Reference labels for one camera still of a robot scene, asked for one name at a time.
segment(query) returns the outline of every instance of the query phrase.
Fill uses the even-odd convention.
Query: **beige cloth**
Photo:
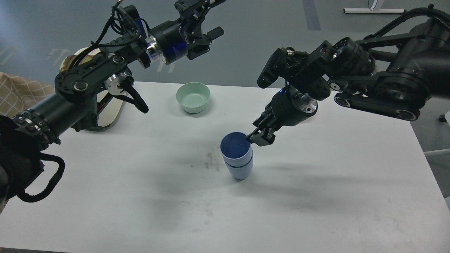
[[[14,117],[52,93],[49,84],[0,72],[0,115]]]

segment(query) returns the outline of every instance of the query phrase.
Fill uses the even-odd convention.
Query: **green bowl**
[[[189,82],[176,92],[176,100],[188,113],[203,111],[207,107],[210,96],[211,92],[208,87],[199,82]]]

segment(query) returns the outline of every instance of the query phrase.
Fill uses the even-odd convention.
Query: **gray floor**
[[[53,83],[61,60],[95,40],[110,15],[113,0],[0,0],[0,71]],[[134,4],[150,27],[178,18],[167,0],[127,0]],[[448,0],[434,0],[436,9],[450,13]],[[426,7],[423,0],[386,0],[384,8]],[[225,35],[214,41],[211,51],[172,66],[153,63],[130,68],[135,80],[209,85],[257,86],[256,80],[272,52],[281,46],[312,51],[322,41],[334,43],[349,36],[355,40],[374,33],[397,15],[344,14],[343,8],[366,8],[365,0],[227,0],[212,9],[203,23],[207,32],[216,26]],[[404,23],[393,33],[409,31],[426,18]],[[114,39],[108,33],[106,40]],[[387,65],[380,63],[380,68]],[[278,80],[273,86],[281,87]],[[450,110],[450,101],[432,99],[412,127],[424,151],[450,148],[450,126],[437,118]],[[450,156],[428,159],[444,197],[450,195]],[[0,252],[18,252],[0,249]]]

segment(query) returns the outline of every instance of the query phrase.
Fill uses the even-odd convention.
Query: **blue cup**
[[[220,143],[220,152],[228,170],[239,180],[246,179],[253,168],[252,144],[245,137],[242,132],[231,132]]]

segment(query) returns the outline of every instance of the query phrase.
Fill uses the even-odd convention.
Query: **robotic arm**
[[[60,144],[59,135],[70,127],[76,131],[97,127],[99,113],[113,98],[148,112],[148,106],[133,88],[129,63],[138,60],[148,68],[156,59],[166,64],[185,55],[194,59],[208,52],[211,42],[224,34],[220,27],[202,34],[201,24],[208,11],[225,0],[179,0],[175,7],[180,17],[152,29],[133,5],[122,8],[121,2],[112,7],[111,17],[98,40],[56,76],[55,94],[12,119],[0,117],[0,207],[16,195],[25,202],[48,196],[61,178],[65,164],[60,157],[41,151],[52,143]],[[109,27],[121,36],[100,44]],[[100,53],[82,63],[93,50]],[[108,90],[108,94],[97,103],[96,95],[103,90]],[[123,95],[125,91],[132,98]],[[57,162],[59,168],[41,193],[30,196],[25,189],[43,172],[41,160]]]
[[[430,19],[409,33],[384,36],[419,15]],[[399,49],[397,53],[374,50],[391,45]],[[375,72],[375,60],[390,65]],[[278,77],[286,80],[286,86],[273,96],[247,136],[258,146],[273,144],[274,132],[282,126],[314,116],[317,101],[329,97],[330,88],[340,92],[334,101],[343,107],[414,121],[432,96],[450,99],[450,15],[430,5],[403,13],[360,41],[344,38],[335,45],[324,41],[310,54],[279,48],[259,76],[258,86],[267,88]]]

